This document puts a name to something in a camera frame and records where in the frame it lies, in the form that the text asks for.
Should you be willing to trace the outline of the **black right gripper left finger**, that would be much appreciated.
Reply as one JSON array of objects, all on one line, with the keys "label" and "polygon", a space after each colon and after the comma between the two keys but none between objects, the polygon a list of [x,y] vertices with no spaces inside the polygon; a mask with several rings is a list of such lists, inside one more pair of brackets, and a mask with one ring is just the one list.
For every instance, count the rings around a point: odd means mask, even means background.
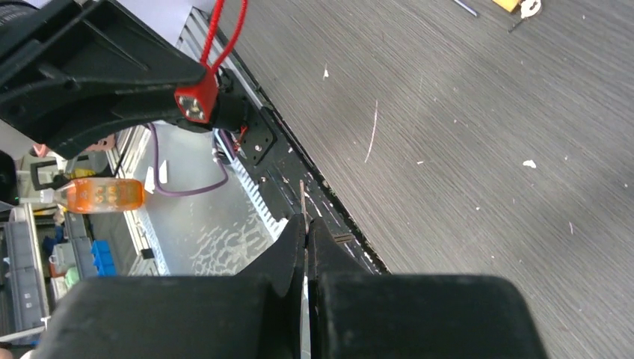
[{"label": "black right gripper left finger", "polygon": [[233,276],[93,277],[55,310],[34,358],[299,358],[302,243],[295,215]]}]

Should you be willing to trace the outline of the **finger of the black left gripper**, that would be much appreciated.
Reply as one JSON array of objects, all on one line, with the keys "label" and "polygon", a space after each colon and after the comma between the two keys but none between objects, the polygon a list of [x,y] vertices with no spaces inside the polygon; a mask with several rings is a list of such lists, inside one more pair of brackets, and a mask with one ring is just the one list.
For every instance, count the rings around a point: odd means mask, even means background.
[{"label": "finger of the black left gripper", "polygon": [[174,94],[205,67],[117,1],[1,3],[1,117],[12,124],[72,114],[146,123],[179,118]]},{"label": "finger of the black left gripper", "polygon": [[34,129],[44,141],[29,153],[44,157],[55,151],[65,159],[116,132],[158,120],[194,133],[208,132],[210,124],[186,120],[172,94],[108,95],[65,105],[39,119]]}]

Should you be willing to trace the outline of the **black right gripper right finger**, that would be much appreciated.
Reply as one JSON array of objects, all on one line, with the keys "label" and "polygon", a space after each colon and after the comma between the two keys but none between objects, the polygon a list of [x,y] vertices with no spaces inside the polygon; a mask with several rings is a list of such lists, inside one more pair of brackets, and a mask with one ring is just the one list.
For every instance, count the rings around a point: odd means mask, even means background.
[{"label": "black right gripper right finger", "polygon": [[372,274],[323,220],[307,232],[314,358],[545,358],[517,287],[480,274]]}]

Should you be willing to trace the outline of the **red cable padlock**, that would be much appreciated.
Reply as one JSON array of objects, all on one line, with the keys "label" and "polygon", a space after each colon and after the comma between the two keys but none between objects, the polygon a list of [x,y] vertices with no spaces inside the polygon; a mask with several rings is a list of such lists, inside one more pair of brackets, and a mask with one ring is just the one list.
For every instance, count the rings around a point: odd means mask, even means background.
[{"label": "red cable padlock", "polygon": [[215,108],[219,88],[216,75],[220,65],[232,52],[244,25],[249,5],[248,0],[241,2],[241,10],[236,21],[233,35],[224,50],[209,65],[209,55],[212,50],[213,40],[218,32],[218,25],[224,9],[224,0],[216,1],[213,7],[212,16],[209,23],[205,43],[200,56],[200,64],[205,70],[202,79],[195,85],[178,87],[174,92],[176,104],[181,110],[186,120],[193,123],[209,124],[212,122],[212,113]]}]

